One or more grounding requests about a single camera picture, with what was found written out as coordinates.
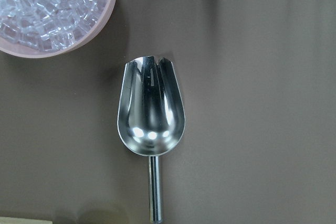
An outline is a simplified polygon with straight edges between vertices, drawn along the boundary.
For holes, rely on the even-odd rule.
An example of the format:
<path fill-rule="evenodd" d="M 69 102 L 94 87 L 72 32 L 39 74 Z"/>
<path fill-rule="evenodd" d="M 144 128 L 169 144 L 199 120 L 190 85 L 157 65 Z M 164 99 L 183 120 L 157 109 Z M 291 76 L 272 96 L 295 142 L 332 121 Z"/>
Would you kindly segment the metal ice scoop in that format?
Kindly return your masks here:
<path fill-rule="evenodd" d="M 163 222 L 160 156 L 175 148 L 185 130 L 185 111 L 173 63 L 143 56 L 125 65 L 118 133 L 133 153 L 148 158 L 150 222 Z"/>

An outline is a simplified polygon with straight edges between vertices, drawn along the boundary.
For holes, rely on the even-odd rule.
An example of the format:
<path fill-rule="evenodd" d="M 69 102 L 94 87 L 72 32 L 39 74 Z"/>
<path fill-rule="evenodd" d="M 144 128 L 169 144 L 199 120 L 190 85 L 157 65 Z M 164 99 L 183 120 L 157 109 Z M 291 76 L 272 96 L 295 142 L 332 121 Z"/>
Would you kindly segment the pink bowl of ice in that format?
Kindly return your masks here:
<path fill-rule="evenodd" d="M 116 0 L 1 0 L 1 51 L 46 58 L 73 51 L 107 24 Z"/>

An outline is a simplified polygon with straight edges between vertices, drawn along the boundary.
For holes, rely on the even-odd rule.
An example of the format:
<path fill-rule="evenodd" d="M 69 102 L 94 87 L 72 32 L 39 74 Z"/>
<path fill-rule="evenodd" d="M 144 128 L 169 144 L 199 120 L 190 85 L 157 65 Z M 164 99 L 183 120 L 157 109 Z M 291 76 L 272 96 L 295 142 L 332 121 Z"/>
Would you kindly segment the bamboo cutting board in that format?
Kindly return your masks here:
<path fill-rule="evenodd" d="M 14 217 L 0 217 L 0 223 L 1 224 L 53 224 L 52 221 L 48 221 L 48 220 L 14 218 Z"/>

